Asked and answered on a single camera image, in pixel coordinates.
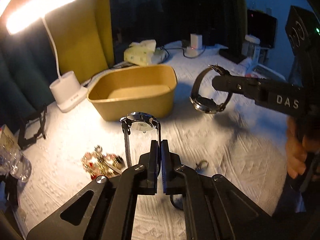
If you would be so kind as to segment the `person's right hand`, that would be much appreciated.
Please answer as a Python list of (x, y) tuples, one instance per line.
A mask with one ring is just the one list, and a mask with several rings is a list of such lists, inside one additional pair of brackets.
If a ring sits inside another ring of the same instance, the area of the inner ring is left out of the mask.
[(287, 157), (287, 172), (292, 179), (305, 172), (305, 161), (308, 152), (319, 150), (319, 138), (311, 139), (304, 136), (302, 142), (297, 138), (297, 125), (292, 117), (287, 119), (287, 141), (285, 145)]

